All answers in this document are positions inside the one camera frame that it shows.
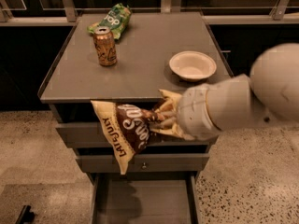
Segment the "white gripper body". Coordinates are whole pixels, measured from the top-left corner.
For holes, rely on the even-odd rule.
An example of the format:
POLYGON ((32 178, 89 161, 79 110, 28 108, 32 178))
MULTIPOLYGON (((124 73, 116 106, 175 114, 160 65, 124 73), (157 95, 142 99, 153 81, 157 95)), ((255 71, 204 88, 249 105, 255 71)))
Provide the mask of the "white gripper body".
POLYGON ((207 84, 191 87, 178 101, 176 122, 178 133, 185 140, 206 141, 221 133, 208 114, 208 91, 207 84))

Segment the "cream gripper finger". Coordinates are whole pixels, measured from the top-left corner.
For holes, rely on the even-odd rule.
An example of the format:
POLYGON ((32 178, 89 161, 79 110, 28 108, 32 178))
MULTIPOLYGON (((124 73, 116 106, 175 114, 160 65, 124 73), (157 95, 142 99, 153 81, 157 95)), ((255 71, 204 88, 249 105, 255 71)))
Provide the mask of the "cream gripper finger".
POLYGON ((156 110, 155 113, 165 118, 172 118, 177 115, 177 112, 175 110, 166 110, 166 111, 156 110))
POLYGON ((167 129, 171 129, 176 123, 177 123, 177 118, 171 117, 163 121, 151 123, 150 127, 151 129, 167 130, 167 129))

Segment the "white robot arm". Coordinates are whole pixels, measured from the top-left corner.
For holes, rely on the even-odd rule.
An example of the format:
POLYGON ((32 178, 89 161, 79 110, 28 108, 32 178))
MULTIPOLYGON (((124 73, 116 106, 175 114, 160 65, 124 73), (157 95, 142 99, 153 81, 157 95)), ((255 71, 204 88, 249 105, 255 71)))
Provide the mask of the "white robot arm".
POLYGON ((299 44, 277 45, 262 53, 250 74, 183 94, 163 91, 163 116, 150 125, 156 133, 185 140, 209 140, 224 131, 299 122, 299 44))

